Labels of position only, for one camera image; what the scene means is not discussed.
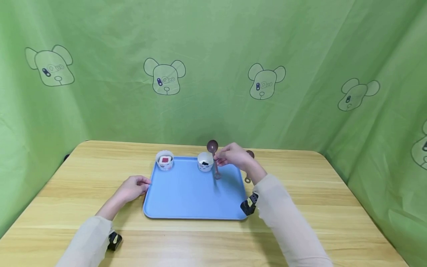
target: green curtain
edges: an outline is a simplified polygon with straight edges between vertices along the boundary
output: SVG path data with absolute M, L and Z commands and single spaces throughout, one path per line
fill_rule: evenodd
M 88 139 L 314 150 L 427 261 L 425 0 L 3 0 L 0 234 Z

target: black clip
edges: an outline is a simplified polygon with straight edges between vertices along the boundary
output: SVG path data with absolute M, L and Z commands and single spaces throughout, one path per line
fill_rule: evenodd
M 111 251 L 116 251 L 117 248 L 119 247 L 120 243 L 122 243 L 122 236 L 119 235 L 116 232 L 112 232 L 109 236 L 108 236 L 108 241 L 110 241 L 110 244 L 108 245 L 107 249 L 111 250 Z
M 246 214 L 246 216 L 251 215 L 255 212 L 255 204 L 258 201 L 258 194 L 253 193 L 250 197 L 248 197 L 247 200 L 243 201 L 242 204 L 240 204 L 240 208 L 242 211 Z

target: plastic spoon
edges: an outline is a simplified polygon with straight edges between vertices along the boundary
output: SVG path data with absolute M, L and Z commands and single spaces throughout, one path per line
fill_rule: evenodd
M 206 145 L 206 148 L 210 153 L 212 153 L 212 157 L 214 157 L 215 152 L 218 150 L 218 142 L 216 142 L 215 140 L 210 140 Z M 213 164 L 215 166 L 215 179 L 219 180 L 221 179 L 221 174 L 218 171 L 218 165 L 216 164 L 216 160 L 213 161 Z
M 255 158 L 255 154 L 254 154 L 252 151 L 247 150 L 246 152 L 247 152 L 249 155 L 251 155 L 251 157 L 252 157 L 252 158 Z M 246 174 L 245 182 L 246 182 L 247 184 L 250 184 L 250 183 L 251 183 L 251 178 L 249 178 L 249 177 L 248 177 L 248 174 Z

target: white cup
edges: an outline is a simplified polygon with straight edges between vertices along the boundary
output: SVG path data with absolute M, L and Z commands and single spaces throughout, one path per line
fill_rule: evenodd
M 214 164 L 214 158 L 211 153 L 202 152 L 197 156 L 197 164 L 199 165 L 199 170 L 203 172 L 210 171 Z
M 168 163 L 159 162 L 159 159 L 160 159 L 161 156 L 169 156 L 169 157 L 171 157 L 171 160 Z M 156 155 L 156 163 L 157 163 L 157 166 L 159 166 L 160 170 L 170 170 L 170 169 L 172 169 L 172 166 L 173 166 L 173 153 L 170 152 L 169 150 L 160 151 Z

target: right hand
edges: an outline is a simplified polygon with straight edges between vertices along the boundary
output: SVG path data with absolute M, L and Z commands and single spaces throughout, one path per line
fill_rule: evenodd
M 216 152 L 213 159 L 217 161 L 218 166 L 234 164 L 244 172 L 248 172 L 250 165 L 255 162 L 246 150 L 236 143 L 231 143 Z

